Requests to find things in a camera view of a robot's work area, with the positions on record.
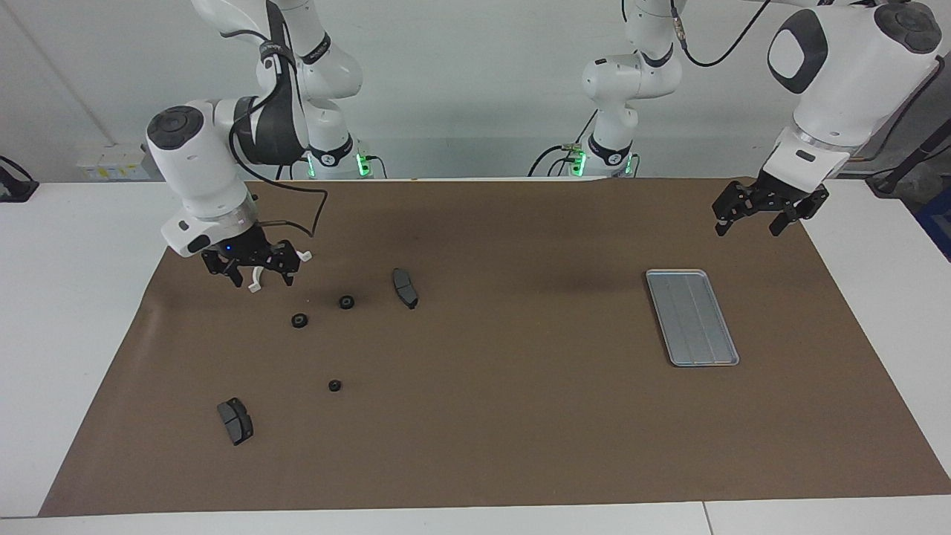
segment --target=cable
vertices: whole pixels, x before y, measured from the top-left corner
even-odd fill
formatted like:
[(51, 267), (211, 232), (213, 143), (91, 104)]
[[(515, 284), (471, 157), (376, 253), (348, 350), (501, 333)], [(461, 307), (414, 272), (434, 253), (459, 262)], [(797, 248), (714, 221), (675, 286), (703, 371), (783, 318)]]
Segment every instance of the cable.
[(330, 198), (330, 193), (326, 189), (307, 189), (306, 191), (314, 193), (322, 193), (323, 198), (320, 199), (320, 205), (317, 207), (317, 213), (314, 214), (314, 223), (311, 224), (310, 230), (307, 230), (303, 225), (299, 223), (294, 223), (293, 221), (279, 220), (279, 221), (261, 221), (259, 225), (262, 227), (291, 227), (300, 230), (307, 235), (308, 238), (313, 239), (317, 235), (317, 225), (320, 222), (320, 215), (323, 214), (323, 207), (327, 204), (327, 199)]
[(383, 168), (383, 178), (389, 180), (390, 175), (386, 173), (386, 162), (383, 161), (379, 156), (367, 156), (367, 160), (377, 160), (379, 165)]
[(640, 170), (640, 168), (641, 168), (641, 155), (640, 155), (640, 154), (633, 154), (633, 155), (631, 156), (631, 158), (637, 158), (637, 166), (634, 167), (634, 174), (633, 174), (633, 176), (631, 177), (631, 178), (637, 178), (637, 171)]
[(237, 31), (230, 31), (228, 33), (222, 33), (222, 37), (225, 39), (230, 39), (231, 37), (237, 37), (239, 35), (254, 35), (255, 37), (261, 39), (265, 43), (269, 41), (267, 37), (264, 37), (262, 34), (253, 30), (237, 30)]
[(281, 26), (284, 27), (284, 36), (287, 37), (287, 47), (288, 47), (289, 49), (291, 49), (291, 51), (293, 52), (293, 51), (294, 51), (294, 41), (291, 40), (291, 27), (287, 26), (287, 20), (286, 20), (286, 19), (284, 19), (284, 21), (281, 22)]
[(935, 158), (937, 158), (937, 157), (941, 156), (942, 154), (944, 154), (945, 152), (947, 152), (948, 149), (951, 149), (951, 145), (948, 145), (948, 146), (945, 147), (944, 149), (941, 149), (941, 150), (939, 150), (938, 152), (935, 152), (934, 154), (928, 156), (927, 158), (923, 159), (922, 162), (927, 162), (928, 160), (934, 160)]
[(902, 120), (904, 119), (905, 115), (908, 114), (911, 108), (915, 106), (915, 103), (918, 102), (918, 99), (921, 98), (924, 92), (927, 91), (928, 88), (931, 87), (931, 85), (935, 82), (935, 80), (938, 79), (939, 76), (941, 76), (941, 72), (944, 71), (944, 57), (936, 56), (935, 60), (938, 61), (938, 67), (935, 69), (934, 72), (932, 72), (931, 76), (928, 78), (928, 81), (925, 82), (924, 85), (918, 89), (915, 95), (911, 97), (911, 100), (908, 101), (908, 104), (904, 107), (904, 109), (902, 109), (902, 112), (899, 113), (898, 118), (895, 119), (895, 122), (892, 123), (891, 128), (888, 129), (888, 133), (885, 135), (884, 139), (882, 140), (882, 144), (879, 145), (879, 148), (875, 151), (875, 153), (872, 154), (871, 156), (868, 156), (867, 158), (865, 157), (851, 158), (849, 159), (849, 162), (871, 162), (882, 155), (882, 151), (888, 145), (888, 141), (891, 139), (892, 134), (895, 133), (895, 129), (898, 128), (898, 125), (902, 123)]
[[(274, 186), (275, 188), (289, 189), (289, 190), (291, 190), (291, 191), (300, 191), (300, 192), (303, 192), (303, 193), (319, 193), (319, 194), (323, 195), (323, 199), (320, 200), (320, 206), (317, 208), (317, 215), (314, 216), (314, 224), (311, 226), (311, 230), (307, 233), (307, 235), (308, 235), (309, 237), (311, 237), (311, 238), (313, 238), (313, 237), (317, 234), (317, 224), (318, 224), (318, 221), (320, 220), (320, 215), (323, 213), (323, 207), (324, 207), (324, 205), (327, 204), (327, 199), (330, 198), (330, 192), (329, 192), (329, 191), (327, 191), (326, 189), (319, 189), (319, 188), (298, 188), (298, 187), (296, 187), (296, 186), (289, 186), (289, 185), (287, 185), (287, 184), (283, 184), (283, 183), (280, 183), (280, 182), (275, 182), (275, 181), (273, 181), (273, 180), (271, 180), (271, 179), (269, 179), (269, 178), (265, 178), (265, 177), (259, 175), (258, 173), (254, 172), (253, 170), (249, 169), (241, 160), (238, 160), (238, 163), (241, 165), (242, 168), (244, 168), (245, 171), (247, 171), (247, 172), (251, 173), (252, 175), (254, 175), (258, 180), (261, 180), (262, 182), (265, 182), (266, 184), (269, 184), (269, 185), (271, 185), (271, 186)], [(297, 224), (295, 224), (295, 225), (289, 225), (289, 226), (290, 226), (290, 227), (294, 227), (294, 228), (300, 228), (300, 227), (301, 227), (300, 225), (297, 225)]]
[(552, 166), (548, 169), (548, 175), (547, 175), (547, 176), (552, 176), (552, 171), (554, 171), (554, 166), (557, 166), (558, 164), (561, 164), (561, 168), (565, 168), (565, 164), (569, 164), (569, 163), (571, 163), (572, 161), (573, 161), (573, 160), (572, 160), (571, 158), (562, 158), (562, 159), (560, 159), (560, 160), (555, 160), (554, 163), (552, 164)]
[[(574, 139), (575, 145), (581, 143), (581, 138), (585, 137), (585, 132), (587, 132), (588, 129), (591, 127), (592, 123), (594, 122), (594, 117), (597, 117), (597, 109), (592, 113), (592, 116), (590, 119), (588, 119), (588, 123), (585, 124), (585, 127), (581, 129), (581, 133), (578, 134), (578, 137)], [(571, 160), (569, 160), (568, 162), (562, 162), (561, 168), (558, 170), (558, 176), (561, 176), (561, 174), (565, 172), (565, 164), (570, 163), (570, 161)]]
[[(929, 161), (929, 160), (934, 160), (935, 158), (937, 158), (937, 157), (941, 156), (942, 154), (944, 154), (945, 152), (947, 152), (949, 149), (951, 149), (951, 144), (949, 144), (949, 145), (948, 145), (947, 147), (945, 147), (944, 149), (941, 149), (941, 150), (935, 152), (934, 154), (929, 155), (927, 158), (924, 158), (924, 159), (921, 161), (921, 163), (923, 164), (924, 162), (927, 162), (927, 161)], [(875, 172), (873, 172), (873, 173), (871, 173), (871, 174), (866, 174), (865, 176), (862, 177), (862, 179), (863, 179), (863, 180), (869, 180), (869, 179), (875, 178), (876, 176), (879, 176), (879, 175), (882, 175), (882, 174), (886, 174), (886, 173), (892, 172), (892, 171), (894, 171), (894, 170), (896, 170), (896, 169), (898, 169), (898, 168), (888, 168), (888, 169), (882, 169), (882, 170), (880, 170), (880, 171), (875, 171)]]
[(26, 169), (21, 168), (21, 167), (20, 167), (20, 164), (17, 164), (17, 163), (14, 162), (13, 160), (10, 160), (10, 158), (8, 158), (8, 157), (6, 157), (6, 156), (0, 156), (0, 161), (3, 161), (3, 162), (6, 163), (8, 166), (10, 166), (10, 167), (16, 169), (17, 171), (19, 171), (20, 174), (22, 174), (23, 176), (27, 177), (31, 182), (34, 182), (34, 183), (36, 182), (36, 180), (33, 179), (32, 175), (30, 175), (30, 174), (27, 172)]
[(737, 37), (736, 41), (733, 42), (733, 45), (729, 49), (727, 49), (727, 51), (724, 52), (724, 54), (720, 56), (719, 59), (717, 59), (716, 61), (712, 61), (710, 63), (704, 63), (702, 61), (697, 61), (697, 59), (694, 58), (693, 55), (690, 53), (690, 50), (687, 45), (687, 32), (684, 30), (683, 20), (680, 17), (680, 13), (677, 10), (677, 6), (674, 3), (674, 0), (670, 0), (670, 14), (673, 16), (673, 24), (677, 31), (677, 40), (680, 41), (680, 48), (684, 50), (684, 54), (687, 55), (687, 58), (690, 60), (690, 62), (693, 63), (693, 65), (696, 65), (697, 67), (715, 67), (717, 65), (720, 65), (721, 63), (723, 63), (725, 59), (727, 59), (733, 53), (734, 50), (736, 50), (737, 47), (740, 46), (740, 43), (743, 42), (743, 39), (747, 36), (747, 33), (749, 33), (750, 29), (753, 28), (753, 25), (756, 24), (756, 21), (759, 20), (760, 15), (763, 14), (763, 11), (766, 10), (767, 6), (771, 2), (772, 0), (765, 0), (763, 2), (763, 5), (760, 6), (760, 8), (756, 11), (756, 14), (753, 15), (753, 18), (749, 20), (747, 27), (743, 29), (743, 31), (740, 33), (740, 36)]
[(561, 146), (561, 145), (555, 145), (554, 147), (551, 147), (551, 148), (545, 150), (544, 152), (542, 152), (541, 155), (538, 156), (538, 159), (535, 160), (535, 163), (532, 164), (532, 168), (529, 169), (529, 174), (528, 174), (527, 176), (531, 177), (532, 175), (534, 175), (534, 171), (538, 168), (538, 165), (541, 164), (541, 161), (545, 159), (545, 156), (548, 156), (548, 155), (551, 154), (552, 152), (556, 152), (556, 151), (558, 151), (558, 150), (565, 150), (565, 149), (564, 149), (564, 147)]

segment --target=brown work surface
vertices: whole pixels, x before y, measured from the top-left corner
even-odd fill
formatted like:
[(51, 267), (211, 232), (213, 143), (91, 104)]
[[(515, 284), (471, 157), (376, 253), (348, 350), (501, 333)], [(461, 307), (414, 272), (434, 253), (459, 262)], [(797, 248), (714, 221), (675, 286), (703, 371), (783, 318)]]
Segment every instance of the brown work surface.
[[(269, 229), (315, 259), (257, 295), (169, 252), (42, 515), (951, 493), (803, 229), (716, 236), (725, 184), (331, 184), (316, 241)], [(709, 274), (739, 366), (670, 364), (651, 268)]]

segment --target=robotic arm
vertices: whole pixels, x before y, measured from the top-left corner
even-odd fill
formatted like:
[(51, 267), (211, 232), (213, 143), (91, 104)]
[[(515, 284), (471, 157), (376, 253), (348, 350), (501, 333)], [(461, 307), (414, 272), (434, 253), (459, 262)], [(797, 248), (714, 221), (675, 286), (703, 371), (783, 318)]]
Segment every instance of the robotic arm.
[[(802, 95), (792, 124), (749, 187), (733, 182), (713, 204), (717, 232), (760, 211), (780, 212), (770, 230), (809, 219), (835, 176), (937, 66), (941, 30), (918, 2), (773, 0), (801, 8), (779, 29), (769, 69)], [(585, 91), (598, 106), (594, 133), (574, 174), (619, 176), (631, 159), (637, 111), (631, 101), (673, 93), (682, 66), (674, 43), (686, 46), (679, 12), (687, 0), (630, 0), (626, 32), (633, 55), (608, 56), (585, 69)]]
[[(184, 257), (201, 253), (209, 272), (236, 287), (243, 283), (240, 267), (277, 271), (290, 286), (301, 255), (290, 242), (267, 241), (235, 163), (291, 166), (306, 155), (318, 178), (370, 175), (359, 142), (330, 102), (357, 94), (362, 72), (320, 26), (313, 0), (192, 3), (223, 37), (259, 47), (266, 96), (193, 101), (152, 119), (149, 148), (184, 205), (162, 234)], [(308, 52), (297, 55), (295, 46)]]
[[(687, 0), (675, 4), (682, 9)], [(573, 168), (578, 176), (622, 174), (631, 161), (638, 122), (631, 101), (675, 92), (684, 73), (673, 54), (676, 35), (670, 0), (636, 0), (628, 7), (625, 33), (637, 51), (601, 58), (585, 68), (585, 92), (598, 111), (594, 132)]]
[(775, 236), (815, 215), (828, 197), (822, 182), (937, 66), (941, 29), (927, 6), (873, 4), (800, 10), (780, 27), (769, 70), (802, 99), (757, 180), (748, 187), (731, 183), (714, 202), (721, 236), (760, 211), (780, 212), (769, 227)]

